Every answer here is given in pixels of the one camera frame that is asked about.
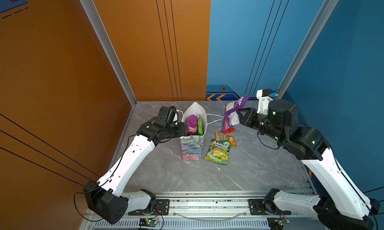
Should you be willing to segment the purple white snack bag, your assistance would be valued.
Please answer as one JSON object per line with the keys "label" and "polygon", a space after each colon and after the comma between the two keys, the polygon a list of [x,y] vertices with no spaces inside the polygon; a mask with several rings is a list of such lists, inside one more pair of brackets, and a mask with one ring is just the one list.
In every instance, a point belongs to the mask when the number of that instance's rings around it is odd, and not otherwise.
{"label": "purple white snack bag", "polygon": [[244,95],[240,99],[232,101],[224,106],[223,123],[222,123],[223,132],[240,123],[240,118],[239,118],[239,115],[237,114],[237,110],[242,109],[245,106],[248,99],[249,99],[249,96]]}

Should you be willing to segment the magenta grape candy bag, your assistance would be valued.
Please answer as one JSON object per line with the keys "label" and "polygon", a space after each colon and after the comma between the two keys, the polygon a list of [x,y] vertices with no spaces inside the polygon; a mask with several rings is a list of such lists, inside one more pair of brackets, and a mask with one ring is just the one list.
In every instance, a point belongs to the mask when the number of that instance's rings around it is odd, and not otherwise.
{"label": "magenta grape candy bag", "polygon": [[186,128],[187,136],[198,136],[198,119],[195,115],[189,116]]}

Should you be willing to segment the floral white paper bag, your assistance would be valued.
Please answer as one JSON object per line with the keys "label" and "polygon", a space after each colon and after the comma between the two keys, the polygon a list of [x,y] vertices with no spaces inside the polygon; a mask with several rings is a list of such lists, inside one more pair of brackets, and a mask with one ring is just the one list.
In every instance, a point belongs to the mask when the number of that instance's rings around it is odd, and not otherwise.
{"label": "floral white paper bag", "polygon": [[182,114],[183,136],[180,137],[184,161],[200,161],[208,125],[219,122],[223,116],[209,114],[197,102],[192,103]]}

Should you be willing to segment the green Lays chips bag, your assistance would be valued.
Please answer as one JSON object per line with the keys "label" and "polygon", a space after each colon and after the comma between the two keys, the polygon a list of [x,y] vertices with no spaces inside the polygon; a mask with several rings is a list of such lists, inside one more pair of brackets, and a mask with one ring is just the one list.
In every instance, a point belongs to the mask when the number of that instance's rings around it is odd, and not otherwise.
{"label": "green Lays chips bag", "polygon": [[203,121],[202,121],[202,116],[199,115],[198,119],[198,135],[203,136],[204,135],[204,130],[203,130]]}

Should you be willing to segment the orange cracker snack packet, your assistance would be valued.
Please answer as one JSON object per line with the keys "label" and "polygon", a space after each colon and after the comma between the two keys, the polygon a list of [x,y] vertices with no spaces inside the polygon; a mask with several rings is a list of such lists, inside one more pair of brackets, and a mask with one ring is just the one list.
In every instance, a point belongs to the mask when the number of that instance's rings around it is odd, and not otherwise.
{"label": "orange cracker snack packet", "polygon": [[222,141],[228,141],[229,135],[222,131],[215,131],[215,141],[222,142]]}

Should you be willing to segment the yellow green candy bag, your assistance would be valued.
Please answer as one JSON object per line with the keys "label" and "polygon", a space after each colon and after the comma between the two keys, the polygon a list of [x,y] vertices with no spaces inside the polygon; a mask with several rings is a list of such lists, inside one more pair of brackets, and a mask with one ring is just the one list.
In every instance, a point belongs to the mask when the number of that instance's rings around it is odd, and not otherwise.
{"label": "yellow green candy bag", "polygon": [[205,160],[226,166],[228,164],[231,146],[232,145],[228,140],[216,141],[215,139],[212,139]]}

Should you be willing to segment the small red snack packet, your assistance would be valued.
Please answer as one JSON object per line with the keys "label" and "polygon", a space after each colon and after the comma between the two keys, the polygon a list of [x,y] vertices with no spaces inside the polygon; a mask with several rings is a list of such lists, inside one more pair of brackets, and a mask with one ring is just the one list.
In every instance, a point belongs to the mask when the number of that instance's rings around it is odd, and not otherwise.
{"label": "small red snack packet", "polygon": [[235,130],[236,130],[235,128],[228,128],[228,129],[224,130],[224,133],[230,134],[230,133],[232,133]]}

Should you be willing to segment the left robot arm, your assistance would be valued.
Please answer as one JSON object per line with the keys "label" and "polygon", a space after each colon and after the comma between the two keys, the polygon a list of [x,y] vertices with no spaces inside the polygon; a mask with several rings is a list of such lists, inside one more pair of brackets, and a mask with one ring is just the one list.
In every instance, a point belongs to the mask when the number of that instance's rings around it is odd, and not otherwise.
{"label": "left robot arm", "polygon": [[83,190],[88,208],[113,225],[125,213],[155,210],[156,195],[141,189],[123,195],[126,184],[146,156],[158,144],[184,135],[185,126],[179,121],[176,107],[161,107],[158,115],[140,126],[119,160],[98,181],[89,181]]}

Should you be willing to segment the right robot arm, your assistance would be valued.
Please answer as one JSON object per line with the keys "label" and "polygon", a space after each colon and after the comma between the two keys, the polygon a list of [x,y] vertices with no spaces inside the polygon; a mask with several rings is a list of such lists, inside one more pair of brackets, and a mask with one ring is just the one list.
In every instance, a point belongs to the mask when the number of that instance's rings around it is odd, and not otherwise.
{"label": "right robot arm", "polygon": [[336,159],[331,145],[320,131],[302,126],[297,105],[276,99],[262,108],[237,110],[240,123],[257,130],[293,154],[315,174],[327,195],[289,194],[271,189],[263,200],[269,214],[294,212],[318,219],[330,230],[378,229],[380,203],[367,197],[354,184]]}

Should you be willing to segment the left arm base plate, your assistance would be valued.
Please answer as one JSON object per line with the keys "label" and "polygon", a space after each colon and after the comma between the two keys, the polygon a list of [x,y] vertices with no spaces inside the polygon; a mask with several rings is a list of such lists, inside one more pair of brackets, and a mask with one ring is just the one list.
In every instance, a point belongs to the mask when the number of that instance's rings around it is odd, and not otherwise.
{"label": "left arm base plate", "polygon": [[129,212],[129,216],[155,216],[160,213],[162,216],[167,216],[170,210],[170,200],[169,199],[156,199],[155,208],[153,211],[147,210],[136,210]]}

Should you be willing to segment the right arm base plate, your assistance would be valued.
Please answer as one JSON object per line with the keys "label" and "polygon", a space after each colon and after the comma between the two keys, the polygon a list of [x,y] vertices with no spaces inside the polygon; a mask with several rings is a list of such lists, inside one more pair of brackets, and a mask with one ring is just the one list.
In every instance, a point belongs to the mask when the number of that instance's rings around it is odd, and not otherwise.
{"label": "right arm base plate", "polygon": [[291,211],[281,211],[273,202],[265,202],[262,199],[249,199],[249,210],[251,215],[265,215],[265,216],[277,216],[277,215],[291,215]]}

